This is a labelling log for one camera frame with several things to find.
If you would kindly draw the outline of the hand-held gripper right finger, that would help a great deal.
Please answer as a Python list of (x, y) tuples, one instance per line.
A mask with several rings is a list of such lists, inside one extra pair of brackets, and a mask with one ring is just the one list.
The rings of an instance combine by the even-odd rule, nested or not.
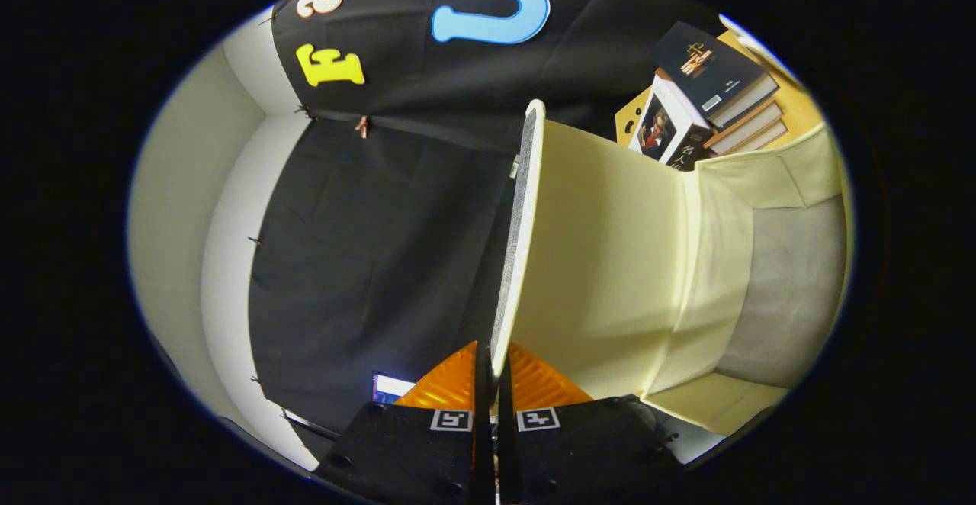
[(523, 346), (499, 380), (502, 504), (657, 504), (683, 466), (633, 394), (596, 400)]

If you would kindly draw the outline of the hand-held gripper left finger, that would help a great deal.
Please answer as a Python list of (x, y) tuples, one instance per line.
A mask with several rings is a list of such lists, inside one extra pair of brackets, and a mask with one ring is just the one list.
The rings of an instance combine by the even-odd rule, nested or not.
[(490, 355), (471, 342), (393, 404), (364, 404), (317, 477), (368, 504), (491, 504), (490, 390)]

